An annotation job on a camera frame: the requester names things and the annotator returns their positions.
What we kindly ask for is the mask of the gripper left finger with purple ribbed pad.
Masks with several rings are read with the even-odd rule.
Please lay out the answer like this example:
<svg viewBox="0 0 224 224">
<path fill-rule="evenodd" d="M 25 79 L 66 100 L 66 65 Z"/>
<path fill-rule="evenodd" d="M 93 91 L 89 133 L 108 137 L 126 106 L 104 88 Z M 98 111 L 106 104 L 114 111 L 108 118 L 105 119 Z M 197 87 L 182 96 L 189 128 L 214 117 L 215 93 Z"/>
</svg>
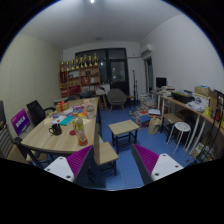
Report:
<svg viewBox="0 0 224 224">
<path fill-rule="evenodd" d="M 45 168 L 45 171 L 69 182 L 77 183 L 85 176 L 92 159 L 93 146 L 90 145 L 68 157 L 59 156 Z"/>
</svg>

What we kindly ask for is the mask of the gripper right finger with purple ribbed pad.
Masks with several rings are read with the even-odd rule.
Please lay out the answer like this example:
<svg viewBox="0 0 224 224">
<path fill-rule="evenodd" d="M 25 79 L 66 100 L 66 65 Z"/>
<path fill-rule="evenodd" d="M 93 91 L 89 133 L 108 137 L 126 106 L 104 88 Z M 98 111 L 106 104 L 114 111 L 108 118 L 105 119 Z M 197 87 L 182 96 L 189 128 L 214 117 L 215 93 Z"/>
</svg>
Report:
<svg viewBox="0 0 224 224">
<path fill-rule="evenodd" d="M 182 166 L 168 154 L 158 155 L 137 144 L 132 145 L 132 155 L 145 185 L 182 169 Z"/>
</svg>

